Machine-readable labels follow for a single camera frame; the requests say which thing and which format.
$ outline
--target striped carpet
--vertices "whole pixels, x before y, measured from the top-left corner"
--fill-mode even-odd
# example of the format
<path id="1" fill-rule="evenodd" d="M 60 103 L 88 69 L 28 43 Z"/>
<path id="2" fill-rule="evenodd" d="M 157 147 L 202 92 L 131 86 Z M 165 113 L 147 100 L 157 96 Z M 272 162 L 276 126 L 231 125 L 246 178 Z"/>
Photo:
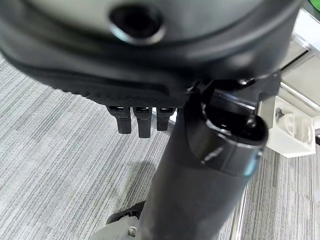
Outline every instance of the striped carpet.
<path id="1" fill-rule="evenodd" d="M 0 239 L 86 240 L 145 199 L 169 139 L 120 135 L 106 108 L 52 90 L 0 56 Z M 267 150 L 249 185 L 243 239 L 320 239 L 319 158 Z M 233 216 L 218 239 L 230 236 Z"/>

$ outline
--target green object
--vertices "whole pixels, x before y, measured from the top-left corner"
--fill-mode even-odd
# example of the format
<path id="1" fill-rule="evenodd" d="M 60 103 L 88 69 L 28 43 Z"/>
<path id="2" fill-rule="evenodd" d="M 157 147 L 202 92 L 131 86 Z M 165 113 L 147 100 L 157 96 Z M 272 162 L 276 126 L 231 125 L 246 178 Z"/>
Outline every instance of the green object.
<path id="1" fill-rule="evenodd" d="M 310 2 L 320 12 L 320 0 L 310 0 Z"/>

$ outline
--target round hole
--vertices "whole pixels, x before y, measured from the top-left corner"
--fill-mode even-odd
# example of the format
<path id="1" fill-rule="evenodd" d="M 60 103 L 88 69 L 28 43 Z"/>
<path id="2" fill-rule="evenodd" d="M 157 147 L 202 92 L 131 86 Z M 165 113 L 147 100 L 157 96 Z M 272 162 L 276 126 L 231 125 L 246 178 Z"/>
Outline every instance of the round hole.
<path id="1" fill-rule="evenodd" d="M 164 36 L 163 20 L 154 8 L 142 5 L 119 6 L 109 15 L 111 32 L 124 42 L 154 44 Z"/>

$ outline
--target black lever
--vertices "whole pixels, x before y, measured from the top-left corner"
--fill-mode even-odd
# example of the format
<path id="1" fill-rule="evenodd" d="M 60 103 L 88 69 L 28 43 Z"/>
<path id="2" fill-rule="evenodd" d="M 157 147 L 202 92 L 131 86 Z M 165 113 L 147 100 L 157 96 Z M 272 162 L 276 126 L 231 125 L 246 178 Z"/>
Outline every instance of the black lever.
<path id="1" fill-rule="evenodd" d="M 150 138 L 152 107 L 135 107 L 133 112 L 138 122 L 139 138 Z"/>
<path id="2" fill-rule="evenodd" d="M 175 108 L 156 108 L 156 129 L 158 131 L 167 131 L 170 117 L 175 113 Z"/>
<path id="3" fill-rule="evenodd" d="M 131 133 L 131 114 L 130 107 L 107 106 L 109 113 L 116 118 L 118 131 L 120 134 Z"/>

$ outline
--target black plastic tab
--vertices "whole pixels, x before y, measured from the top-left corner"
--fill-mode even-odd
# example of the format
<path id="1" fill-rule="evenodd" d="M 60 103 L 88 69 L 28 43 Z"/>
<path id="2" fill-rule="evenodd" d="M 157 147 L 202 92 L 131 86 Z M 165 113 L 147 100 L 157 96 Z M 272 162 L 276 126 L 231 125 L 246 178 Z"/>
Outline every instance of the black plastic tab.
<path id="1" fill-rule="evenodd" d="M 156 108 L 156 129 L 167 131 L 170 117 L 175 113 L 175 108 L 157 107 Z"/>
<path id="2" fill-rule="evenodd" d="M 138 122 L 139 138 L 150 138 L 152 107 L 134 107 L 133 112 Z"/>
<path id="3" fill-rule="evenodd" d="M 116 118 L 118 131 L 120 134 L 131 133 L 131 114 L 130 107 L 107 106 L 109 113 Z"/>

